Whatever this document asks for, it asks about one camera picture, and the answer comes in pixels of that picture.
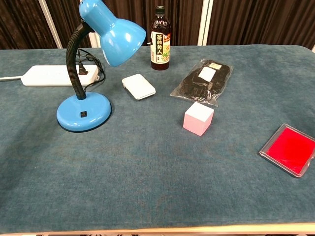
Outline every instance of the gooseneck lamp arm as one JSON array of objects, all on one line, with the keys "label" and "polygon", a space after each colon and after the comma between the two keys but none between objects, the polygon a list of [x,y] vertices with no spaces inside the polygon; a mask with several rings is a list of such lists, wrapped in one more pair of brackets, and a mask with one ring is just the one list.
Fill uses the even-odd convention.
[{"label": "gooseneck lamp arm", "polygon": [[79,100],[85,99],[86,94],[79,80],[75,59],[80,42],[90,32],[94,32],[94,30],[88,24],[82,22],[72,34],[65,55],[65,63],[67,66],[69,78],[71,80],[75,94]]}]

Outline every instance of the bottle label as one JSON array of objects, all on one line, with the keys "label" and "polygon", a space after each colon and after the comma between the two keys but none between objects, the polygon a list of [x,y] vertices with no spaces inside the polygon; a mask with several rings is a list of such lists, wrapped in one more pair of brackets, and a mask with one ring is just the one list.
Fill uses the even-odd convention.
[{"label": "bottle label", "polygon": [[151,61],[156,64],[165,64],[169,62],[171,34],[151,32]]}]

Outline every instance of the glass bottle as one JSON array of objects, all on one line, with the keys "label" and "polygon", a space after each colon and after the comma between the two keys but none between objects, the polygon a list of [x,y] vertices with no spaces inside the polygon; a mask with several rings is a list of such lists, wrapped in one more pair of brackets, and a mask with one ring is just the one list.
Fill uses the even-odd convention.
[{"label": "glass bottle", "polygon": [[171,24],[165,16],[165,7],[157,6],[151,24],[151,67],[166,70],[169,67]]}]

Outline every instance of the pink cube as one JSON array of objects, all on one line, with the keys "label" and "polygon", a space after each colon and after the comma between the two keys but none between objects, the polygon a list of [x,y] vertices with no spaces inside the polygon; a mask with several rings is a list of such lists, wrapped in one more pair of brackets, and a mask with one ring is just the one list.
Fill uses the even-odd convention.
[{"label": "pink cube", "polygon": [[209,127],[214,110],[198,102],[185,112],[183,127],[196,135],[203,135]]}]

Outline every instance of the brown curtain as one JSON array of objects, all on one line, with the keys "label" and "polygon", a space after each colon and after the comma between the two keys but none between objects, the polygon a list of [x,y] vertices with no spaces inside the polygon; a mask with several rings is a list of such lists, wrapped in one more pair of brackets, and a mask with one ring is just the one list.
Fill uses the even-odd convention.
[{"label": "brown curtain", "polygon": [[147,32],[150,41],[155,7],[165,6],[171,23],[171,45],[197,45],[203,0],[103,0],[115,16],[136,22]]},{"label": "brown curtain", "polygon": [[214,0],[208,45],[315,44],[315,0]]},{"label": "brown curtain", "polygon": [[0,49],[56,47],[37,0],[0,0]]},{"label": "brown curtain", "polygon": [[[53,18],[59,39],[63,48],[67,48],[74,30],[81,23],[79,0],[46,0],[51,17]],[[86,36],[80,46],[91,47],[90,39]]]}]

